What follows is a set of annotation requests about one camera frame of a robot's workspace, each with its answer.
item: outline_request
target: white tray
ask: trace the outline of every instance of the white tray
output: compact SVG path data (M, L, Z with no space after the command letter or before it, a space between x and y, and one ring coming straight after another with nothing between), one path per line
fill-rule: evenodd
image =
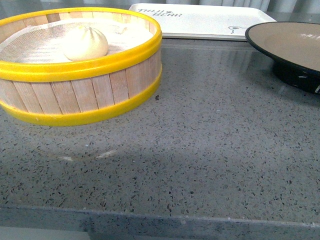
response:
M245 41L250 26L276 22L251 7L137 3L129 10L157 20L164 38Z

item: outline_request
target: black plate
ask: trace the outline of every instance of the black plate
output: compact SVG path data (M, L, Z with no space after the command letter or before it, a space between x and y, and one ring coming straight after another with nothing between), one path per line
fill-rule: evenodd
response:
M247 41L274 60L273 73L283 82L320 94L320 24L266 22L245 31Z

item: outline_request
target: yellow rim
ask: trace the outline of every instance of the yellow rim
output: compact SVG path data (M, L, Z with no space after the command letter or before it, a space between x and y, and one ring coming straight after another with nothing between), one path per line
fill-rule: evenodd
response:
M11 116L31 124L61 127L91 124L119 116L141 105L149 99L159 87L161 72L162 67L156 80L138 95L116 105L107 106L93 111L72 114L38 114L18 110L1 101L0 104Z
M109 12L128 14L152 23L156 27L156 33L151 39L134 48L85 61L46 64L0 61L0 78L20 82L60 82L85 79L131 67L148 59L161 47L162 33L160 25L156 20L139 12L117 8L74 7L36 11L0 20L0 26L36 16L68 12Z

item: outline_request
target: steamed bun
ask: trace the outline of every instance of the steamed bun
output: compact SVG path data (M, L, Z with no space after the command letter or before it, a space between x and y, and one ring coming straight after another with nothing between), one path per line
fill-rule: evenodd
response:
M62 42L62 51L71 61L103 57L108 47L105 35L89 26L77 26L65 35Z

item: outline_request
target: gray countertop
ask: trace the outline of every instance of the gray countertop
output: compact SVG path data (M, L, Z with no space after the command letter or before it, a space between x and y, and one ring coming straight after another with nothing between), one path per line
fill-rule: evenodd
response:
M0 109L0 226L318 239L319 96L246 42L164 39L162 64L157 92L106 121Z

